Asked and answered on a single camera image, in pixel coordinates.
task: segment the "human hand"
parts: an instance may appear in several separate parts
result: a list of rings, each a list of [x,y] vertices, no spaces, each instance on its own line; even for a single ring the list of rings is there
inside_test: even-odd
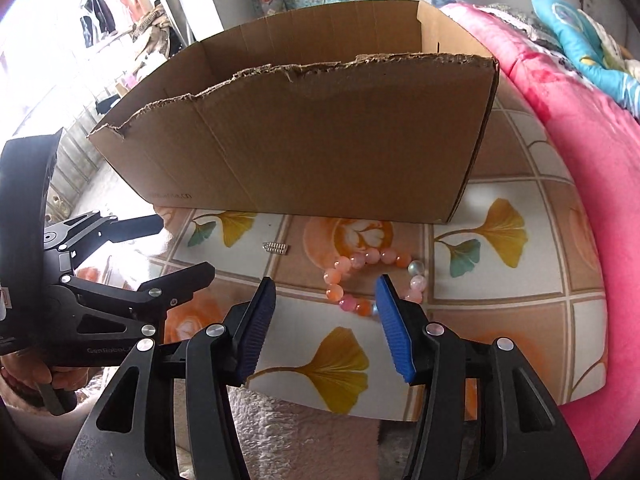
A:
[[[2,376],[10,386],[14,386],[12,382],[19,381],[36,391],[38,384],[51,384],[56,390],[74,392],[89,382],[89,368],[54,366],[49,369],[34,349],[0,356],[0,363],[4,367]]]

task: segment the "pearl bead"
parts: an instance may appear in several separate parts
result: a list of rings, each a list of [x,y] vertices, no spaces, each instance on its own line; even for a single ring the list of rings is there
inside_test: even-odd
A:
[[[420,260],[412,261],[406,270],[409,271],[409,274],[412,276],[418,276],[418,274],[424,274],[424,263]]]
[[[409,282],[409,286],[411,287],[412,290],[417,290],[418,292],[422,292],[424,291],[425,288],[427,288],[427,278],[425,278],[421,274],[418,274],[417,276],[414,276],[411,278],[411,281]]]
[[[327,285],[337,285],[340,283],[342,279],[342,275],[339,270],[336,269],[327,269],[324,272],[324,282]]]
[[[369,265],[375,265],[380,261],[380,251],[375,247],[370,247],[367,252],[364,253],[364,259]]]
[[[353,312],[356,310],[358,302],[351,294],[345,294],[340,300],[340,308],[345,312]]]
[[[358,314],[358,316],[370,316],[372,311],[373,306],[369,300],[358,300],[358,304],[356,305],[356,314]]]
[[[382,249],[382,252],[380,253],[380,261],[385,265],[394,264],[397,257],[398,253],[396,253],[396,250],[392,247]]]
[[[334,267],[339,272],[346,274],[351,270],[351,260],[346,256],[340,256],[338,260],[334,263]]]
[[[411,263],[411,255],[408,253],[400,253],[396,258],[396,267],[406,269],[406,266]]]
[[[340,285],[329,285],[326,289],[326,298],[329,301],[338,303],[344,295],[344,290]]]
[[[413,301],[414,303],[422,303],[422,293],[419,290],[409,289],[404,297],[407,301]]]
[[[362,253],[353,253],[351,255],[351,267],[354,269],[361,269],[364,267],[366,257]]]

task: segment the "cardboard box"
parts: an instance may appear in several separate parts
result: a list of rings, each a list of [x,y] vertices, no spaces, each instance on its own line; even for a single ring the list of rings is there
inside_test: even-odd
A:
[[[191,45],[90,140],[155,205],[443,223],[497,83],[425,2],[309,7]]]

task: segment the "pink blanket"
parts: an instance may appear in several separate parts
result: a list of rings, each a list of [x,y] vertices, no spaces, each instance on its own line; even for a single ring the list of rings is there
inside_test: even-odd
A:
[[[595,477],[640,419],[640,126],[497,18],[467,4],[442,10],[497,57],[536,111],[591,222],[607,293],[607,383],[561,410]]]

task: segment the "blue pillow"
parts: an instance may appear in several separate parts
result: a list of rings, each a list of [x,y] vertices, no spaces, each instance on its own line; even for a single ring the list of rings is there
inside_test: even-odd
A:
[[[539,19],[556,34],[565,55],[605,94],[640,119],[640,83],[620,70],[604,67],[602,42],[593,25],[562,0],[532,0]]]

